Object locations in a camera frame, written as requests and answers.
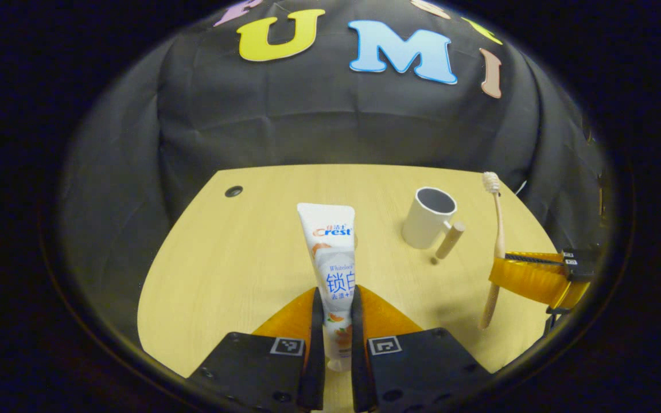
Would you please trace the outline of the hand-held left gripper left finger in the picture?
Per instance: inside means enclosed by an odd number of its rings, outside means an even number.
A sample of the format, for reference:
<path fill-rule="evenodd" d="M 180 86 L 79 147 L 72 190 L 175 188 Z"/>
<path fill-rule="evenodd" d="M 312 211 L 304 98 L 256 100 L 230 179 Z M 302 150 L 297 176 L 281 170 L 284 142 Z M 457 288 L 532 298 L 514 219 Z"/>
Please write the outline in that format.
<path fill-rule="evenodd" d="M 297 296 L 252 334 L 229 332 L 187 381 L 233 412 L 322 410 L 325 348 L 317 288 Z"/>

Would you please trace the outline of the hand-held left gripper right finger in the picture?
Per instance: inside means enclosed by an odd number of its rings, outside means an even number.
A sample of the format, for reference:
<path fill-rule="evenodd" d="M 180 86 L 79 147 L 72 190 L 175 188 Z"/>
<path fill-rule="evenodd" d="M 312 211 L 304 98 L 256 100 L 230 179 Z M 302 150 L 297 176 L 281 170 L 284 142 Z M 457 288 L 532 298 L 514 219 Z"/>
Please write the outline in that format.
<path fill-rule="evenodd" d="M 421 328 L 368 288 L 351 316 L 357 412 L 454 412 L 492 379 L 447 329 Z"/>

